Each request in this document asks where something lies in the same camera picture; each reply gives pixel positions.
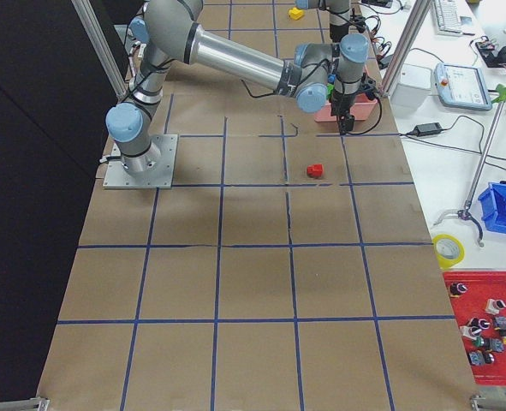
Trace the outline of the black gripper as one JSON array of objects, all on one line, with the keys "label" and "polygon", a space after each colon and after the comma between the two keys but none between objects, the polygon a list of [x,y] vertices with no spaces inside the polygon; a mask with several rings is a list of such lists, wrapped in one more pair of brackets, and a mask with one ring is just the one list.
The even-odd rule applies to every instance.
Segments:
[{"label": "black gripper", "polygon": [[354,115],[351,114],[354,101],[355,96],[331,97],[331,114],[336,118],[340,134],[347,134],[354,128]]}]

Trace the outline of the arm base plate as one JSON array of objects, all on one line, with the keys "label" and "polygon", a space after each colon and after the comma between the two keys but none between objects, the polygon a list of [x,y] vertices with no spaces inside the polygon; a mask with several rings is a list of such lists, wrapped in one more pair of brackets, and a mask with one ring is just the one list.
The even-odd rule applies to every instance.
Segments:
[{"label": "arm base plate", "polygon": [[114,145],[107,161],[104,188],[171,189],[178,134],[154,134],[149,150],[137,157],[125,157]]}]

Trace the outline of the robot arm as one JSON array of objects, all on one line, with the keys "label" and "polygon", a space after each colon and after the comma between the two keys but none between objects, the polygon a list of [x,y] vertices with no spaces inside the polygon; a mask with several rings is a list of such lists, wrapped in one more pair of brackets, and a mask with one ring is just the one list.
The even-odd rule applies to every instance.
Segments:
[{"label": "robot arm", "polygon": [[296,7],[330,15],[330,43],[300,44],[293,61],[284,61],[206,31],[198,22],[201,1],[151,1],[130,28],[146,48],[137,74],[122,101],[105,118],[120,152],[118,168],[125,176],[146,178],[164,173],[174,159],[163,139],[149,128],[163,97],[171,64],[201,64],[294,98],[306,113],[329,103],[340,133],[354,128],[351,108],[365,91],[369,43],[364,26],[348,1],[298,1]]},{"label": "robot arm", "polygon": [[329,13],[329,31],[332,43],[339,43],[352,26],[350,0],[295,0],[298,9],[319,9]]}]

